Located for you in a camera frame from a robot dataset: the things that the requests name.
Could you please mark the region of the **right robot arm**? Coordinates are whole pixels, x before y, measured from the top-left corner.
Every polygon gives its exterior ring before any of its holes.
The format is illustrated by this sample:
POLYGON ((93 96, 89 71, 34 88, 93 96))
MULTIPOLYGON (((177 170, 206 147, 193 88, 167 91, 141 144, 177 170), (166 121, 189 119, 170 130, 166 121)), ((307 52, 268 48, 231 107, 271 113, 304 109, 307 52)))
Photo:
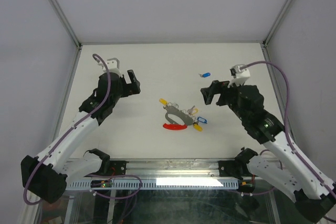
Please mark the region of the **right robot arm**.
POLYGON ((256 86, 230 86, 228 81, 213 81, 201 88, 206 105, 218 94, 217 106, 228 106, 240 119, 247 134, 272 152, 285 169, 269 163, 246 148, 235 157, 235 171, 261 177, 284 193, 308 221, 319 222, 335 206, 335 182, 308 159, 287 137, 285 126, 264 108, 264 97, 256 86))

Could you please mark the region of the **red handle keyring holder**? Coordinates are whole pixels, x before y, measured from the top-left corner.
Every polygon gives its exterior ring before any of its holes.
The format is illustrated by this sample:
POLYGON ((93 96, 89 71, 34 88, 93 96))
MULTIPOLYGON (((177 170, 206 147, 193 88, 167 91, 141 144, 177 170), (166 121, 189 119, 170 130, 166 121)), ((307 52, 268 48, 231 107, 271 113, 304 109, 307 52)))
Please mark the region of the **red handle keyring holder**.
POLYGON ((163 127, 171 131, 181 131, 187 129, 189 126, 193 127, 194 122, 198 122, 195 114, 198 113, 196 106, 190 109, 180 109, 177 103, 168 102, 163 105, 165 110, 166 123, 163 127))

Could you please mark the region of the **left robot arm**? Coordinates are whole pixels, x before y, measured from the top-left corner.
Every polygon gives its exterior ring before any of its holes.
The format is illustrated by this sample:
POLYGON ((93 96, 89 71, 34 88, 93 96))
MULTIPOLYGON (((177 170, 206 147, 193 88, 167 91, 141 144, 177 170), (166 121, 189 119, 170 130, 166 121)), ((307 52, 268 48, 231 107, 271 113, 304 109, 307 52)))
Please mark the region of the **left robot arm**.
POLYGON ((86 151, 76 161, 68 162, 68 159, 82 141, 112 113, 120 98, 141 92, 134 71, 128 70, 127 73, 130 83, 112 70, 102 74, 98 86, 83 101, 65 133, 35 157, 27 155, 23 158, 20 168, 23 200, 27 205, 34 205, 28 199, 28 192, 52 204, 64 194, 68 185, 85 176, 118 175, 118 172, 112 170, 110 156, 96 148, 86 151))

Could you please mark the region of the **yellow tag key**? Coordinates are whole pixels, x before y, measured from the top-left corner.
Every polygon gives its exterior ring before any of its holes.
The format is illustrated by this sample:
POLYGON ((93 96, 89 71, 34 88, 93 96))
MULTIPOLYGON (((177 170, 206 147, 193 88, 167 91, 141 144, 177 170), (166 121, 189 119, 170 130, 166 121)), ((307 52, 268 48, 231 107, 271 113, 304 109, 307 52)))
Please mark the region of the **yellow tag key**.
POLYGON ((159 99, 159 102, 161 104, 163 104, 163 105, 167 105, 168 104, 168 102, 166 100, 164 100, 164 99, 159 99))
POLYGON ((196 129, 199 132, 203 131, 203 128, 199 125, 199 122, 194 122, 193 123, 193 128, 196 129))

